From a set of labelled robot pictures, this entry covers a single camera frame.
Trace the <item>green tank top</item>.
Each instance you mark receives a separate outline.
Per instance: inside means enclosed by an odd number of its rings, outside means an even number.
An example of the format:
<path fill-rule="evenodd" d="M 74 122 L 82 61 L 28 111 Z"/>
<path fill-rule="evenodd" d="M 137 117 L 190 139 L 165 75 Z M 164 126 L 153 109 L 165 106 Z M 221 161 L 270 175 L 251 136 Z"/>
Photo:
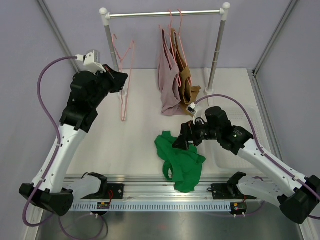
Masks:
<path fill-rule="evenodd" d="M 195 146 L 189 150 L 173 148 L 177 138 L 170 131 L 163 131 L 154 141 L 157 156 L 163 160 L 162 173 L 167 181 L 174 183 L 180 193 L 190 193 L 199 184 L 206 158 L 198 153 Z"/>

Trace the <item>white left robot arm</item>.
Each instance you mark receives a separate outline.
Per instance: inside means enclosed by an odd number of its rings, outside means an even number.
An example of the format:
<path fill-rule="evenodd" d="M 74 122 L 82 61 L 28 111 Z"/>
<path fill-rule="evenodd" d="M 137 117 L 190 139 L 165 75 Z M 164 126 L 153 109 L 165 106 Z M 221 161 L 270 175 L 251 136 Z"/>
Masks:
<path fill-rule="evenodd" d="M 103 65 L 104 72 L 88 70 L 76 73 L 63 110 L 57 139 L 45 163 L 31 183 L 23 183 L 19 193 L 30 203 L 54 215 L 64 216 L 74 201 L 108 196 L 106 176 L 91 172 L 64 187 L 71 161 L 98 116 L 97 108 L 108 94 L 123 90 L 128 74 Z"/>

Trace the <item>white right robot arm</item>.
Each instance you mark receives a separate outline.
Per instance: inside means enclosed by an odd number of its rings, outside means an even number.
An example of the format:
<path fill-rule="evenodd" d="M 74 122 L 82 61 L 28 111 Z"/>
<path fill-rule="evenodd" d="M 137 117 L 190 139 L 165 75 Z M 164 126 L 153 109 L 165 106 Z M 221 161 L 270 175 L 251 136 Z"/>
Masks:
<path fill-rule="evenodd" d="M 251 196 L 278 207 L 292 222 L 302 224 L 320 203 L 320 179 L 294 170 L 260 146 L 255 137 L 241 126 L 232 125 L 227 113 L 218 106 L 201 117 L 181 124 L 180 134 L 172 147 L 188 150 L 204 140 L 216 140 L 226 151 L 255 166 L 271 182 L 256 180 L 243 172 L 235 173 L 227 182 L 232 198 Z"/>

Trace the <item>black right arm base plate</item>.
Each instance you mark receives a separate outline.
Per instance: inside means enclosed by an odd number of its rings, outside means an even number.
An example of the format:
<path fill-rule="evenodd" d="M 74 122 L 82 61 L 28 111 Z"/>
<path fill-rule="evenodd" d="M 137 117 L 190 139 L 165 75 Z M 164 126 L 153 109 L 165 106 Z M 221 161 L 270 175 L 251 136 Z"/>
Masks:
<path fill-rule="evenodd" d="M 207 188 L 214 200 L 243 200 L 244 195 L 240 192 L 232 193 L 226 183 L 213 183 Z"/>

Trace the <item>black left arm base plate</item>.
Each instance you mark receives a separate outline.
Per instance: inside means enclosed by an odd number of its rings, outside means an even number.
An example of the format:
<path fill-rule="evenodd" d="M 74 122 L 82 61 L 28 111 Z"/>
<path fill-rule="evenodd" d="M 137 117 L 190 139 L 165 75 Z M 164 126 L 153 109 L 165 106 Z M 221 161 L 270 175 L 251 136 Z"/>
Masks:
<path fill-rule="evenodd" d="M 123 183 L 107 183 L 102 187 L 102 193 L 100 199 L 109 200 L 122 200 L 124 197 L 124 188 Z"/>

